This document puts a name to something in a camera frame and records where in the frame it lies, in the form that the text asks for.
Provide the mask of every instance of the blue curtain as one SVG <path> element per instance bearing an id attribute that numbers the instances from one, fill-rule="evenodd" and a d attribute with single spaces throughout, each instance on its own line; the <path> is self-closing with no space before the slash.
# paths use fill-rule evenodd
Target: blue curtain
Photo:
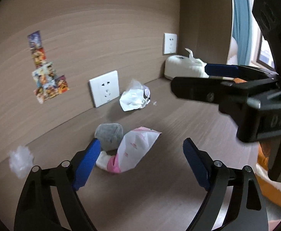
<path id="1" fill-rule="evenodd" d="M 238 64 L 249 65 L 252 48 L 252 17 L 249 0 L 233 0 L 232 36 L 238 44 Z"/>

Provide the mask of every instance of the power outlet plate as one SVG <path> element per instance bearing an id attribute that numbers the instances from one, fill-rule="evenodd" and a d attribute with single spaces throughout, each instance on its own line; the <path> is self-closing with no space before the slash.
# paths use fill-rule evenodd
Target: power outlet plate
<path id="1" fill-rule="evenodd" d="M 177 35 L 164 33 L 164 54 L 177 53 Z"/>
<path id="2" fill-rule="evenodd" d="M 89 80 L 95 107 L 99 107 L 117 97 L 119 97 L 118 72 L 113 72 L 98 76 Z"/>

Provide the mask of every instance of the crumpled plastic bag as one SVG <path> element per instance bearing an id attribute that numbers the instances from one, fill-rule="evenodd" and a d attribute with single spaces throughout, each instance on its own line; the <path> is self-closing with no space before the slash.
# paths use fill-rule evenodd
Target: crumpled plastic bag
<path id="1" fill-rule="evenodd" d="M 102 151 L 96 164 L 111 173 L 121 173 L 135 168 L 160 134 L 161 132 L 146 127 L 131 130 L 123 137 L 115 156 L 109 156 Z"/>
<path id="2" fill-rule="evenodd" d="M 150 102 L 150 90 L 139 81 L 132 79 L 127 90 L 119 99 L 123 111 L 144 108 Z"/>
<path id="3" fill-rule="evenodd" d="M 123 138 L 123 127 L 119 123 L 103 123 L 95 130 L 95 138 L 104 151 L 118 149 Z"/>
<path id="4" fill-rule="evenodd" d="M 19 179 L 25 178 L 32 169 L 34 156 L 26 146 L 18 146 L 16 151 L 9 152 L 9 166 Z"/>

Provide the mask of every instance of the wooden desk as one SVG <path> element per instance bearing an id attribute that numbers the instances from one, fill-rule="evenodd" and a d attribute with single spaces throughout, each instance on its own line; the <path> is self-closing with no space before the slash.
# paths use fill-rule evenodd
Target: wooden desk
<path id="1" fill-rule="evenodd" d="M 199 149 L 227 166 L 254 166 L 257 144 L 240 143 L 236 126 L 216 105 L 177 99 L 170 82 L 149 82 L 152 102 L 144 109 L 123 112 L 118 99 L 90 109 L 28 144 L 34 164 L 42 168 L 58 166 L 87 147 L 96 127 L 103 122 L 118 122 L 125 132 L 145 126 L 162 132 L 137 167 L 113 175 L 95 167 L 79 198 L 98 230 L 186 230 L 197 213 L 206 191 L 201 188 L 182 151 L 183 140 L 191 137 Z M 0 218 L 10 230 L 23 184 L 9 169 L 8 160 L 0 163 Z M 61 224 L 68 228 L 63 210 L 58 207 Z M 216 225 L 221 225 L 230 191 Z"/>

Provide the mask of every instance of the window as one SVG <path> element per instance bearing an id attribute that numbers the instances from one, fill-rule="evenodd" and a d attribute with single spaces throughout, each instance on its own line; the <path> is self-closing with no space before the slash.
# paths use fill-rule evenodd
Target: window
<path id="1" fill-rule="evenodd" d="M 275 70 L 269 43 L 264 39 L 263 35 L 261 35 L 260 39 L 257 62 L 267 69 Z"/>

